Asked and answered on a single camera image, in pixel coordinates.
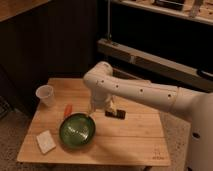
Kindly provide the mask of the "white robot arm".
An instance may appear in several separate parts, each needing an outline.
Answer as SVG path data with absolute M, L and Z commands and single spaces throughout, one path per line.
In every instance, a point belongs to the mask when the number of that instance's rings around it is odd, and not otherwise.
M 119 96 L 189 120 L 185 167 L 187 171 L 213 171 L 213 92 L 114 77 L 112 66 L 105 61 L 86 72 L 83 82 L 91 92 L 89 114 L 101 109 L 116 116 L 113 96 Z

